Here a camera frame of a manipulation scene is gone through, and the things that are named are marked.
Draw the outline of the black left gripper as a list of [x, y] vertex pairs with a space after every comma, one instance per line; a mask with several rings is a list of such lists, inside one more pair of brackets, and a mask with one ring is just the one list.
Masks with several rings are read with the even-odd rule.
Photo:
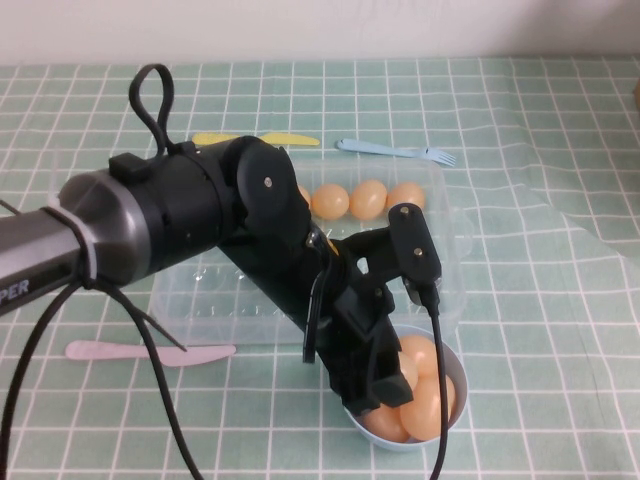
[[354, 417], [380, 403], [409, 403], [413, 391], [400, 372], [400, 343], [389, 318], [395, 303], [387, 283], [400, 275], [390, 229], [337, 240], [329, 253], [318, 355], [330, 388]]

